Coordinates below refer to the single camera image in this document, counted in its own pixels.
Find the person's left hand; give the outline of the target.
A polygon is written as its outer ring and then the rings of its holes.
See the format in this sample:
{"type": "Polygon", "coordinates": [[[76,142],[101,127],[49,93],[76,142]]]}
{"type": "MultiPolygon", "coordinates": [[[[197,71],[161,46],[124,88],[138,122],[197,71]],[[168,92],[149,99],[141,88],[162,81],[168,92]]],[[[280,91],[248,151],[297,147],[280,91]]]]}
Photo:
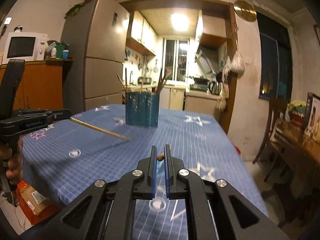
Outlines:
{"type": "Polygon", "coordinates": [[[1,143],[1,160],[8,161],[6,176],[12,185],[17,185],[18,183],[20,183],[23,177],[22,149],[23,140],[21,137],[19,137],[14,146],[9,146],[8,144],[1,143]]]}

